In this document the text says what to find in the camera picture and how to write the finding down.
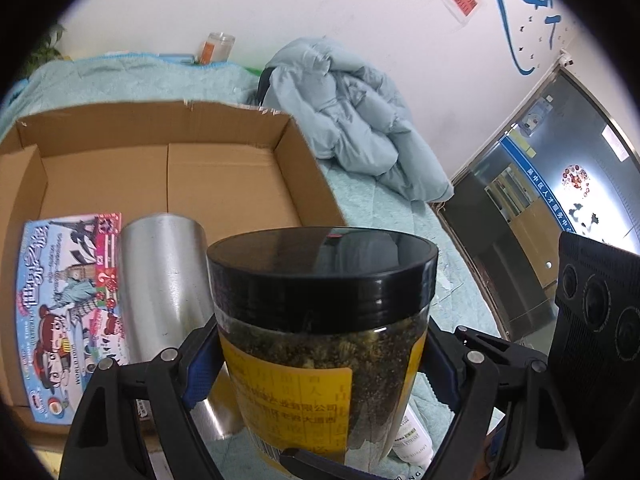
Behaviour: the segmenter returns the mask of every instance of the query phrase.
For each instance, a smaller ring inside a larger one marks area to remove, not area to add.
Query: glass jar
[[[438,250],[413,235],[287,228],[207,251],[244,423],[273,465],[287,447],[371,471],[392,447],[424,348]]]

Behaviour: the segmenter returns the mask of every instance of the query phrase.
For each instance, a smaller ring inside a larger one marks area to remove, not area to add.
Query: black lid
[[[207,256],[223,312],[280,332],[334,334],[420,312],[434,294],[438,248],[394,231],[294,227],[226,238]]]

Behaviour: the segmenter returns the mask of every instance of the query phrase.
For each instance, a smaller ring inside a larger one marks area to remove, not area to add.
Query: barcode
[[[263,439],[254,434],[253,431],[249,431],[249,435],[251,435],[251,439],[254,441],[254,444],[261,452],[263,452],[272,460],[280,463],[280,454],[282,453],[281,450],[271,446],[270,444],[267,444]]]
[[[404,439],[409,438],[410,436],[412,436],[412,434],[414,434],[416,431],[418,431],[418,430],[416,430],[415,428],[411,428],[411,431],[409,433],[405,433],[404,435],[400,435],[398,438],[396,438],[394,440],[394,442],[402,442]]]

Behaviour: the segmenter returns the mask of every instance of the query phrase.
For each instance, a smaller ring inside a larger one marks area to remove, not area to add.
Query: green plant
[[[47,34],[44,34],[40,38],[36,47],[31,51],[29,57],[22,66],[22,69],[20,70],[20,78],[30,77],[31,74],[46,62],[54,59],[62,59],[62,54],[60,54],[56,49],[55,44],[62,37],[64,30],[64,27],[57,23]]]

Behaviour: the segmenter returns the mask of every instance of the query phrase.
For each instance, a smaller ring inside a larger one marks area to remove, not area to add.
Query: white wall
[[[607,54],[587,31],[580,31],[567,50],[574,60],[568,70],[618,123],[636,151],[640,149],[638,108]]]
[[[516,58],[534,68],[521,75],[496,0],[480,3],[463,26],[441,0],[79,0],[62,18],[61,50],[74,58],[197,53],[209,32],[223,30],[237,38],[231,60],[261,68],[296,37],[332,36],[395,80],[453,176],[534,91],[574,30],[563,10],[551,50],[543,20],[559,3],[551,11],[505,0]]]

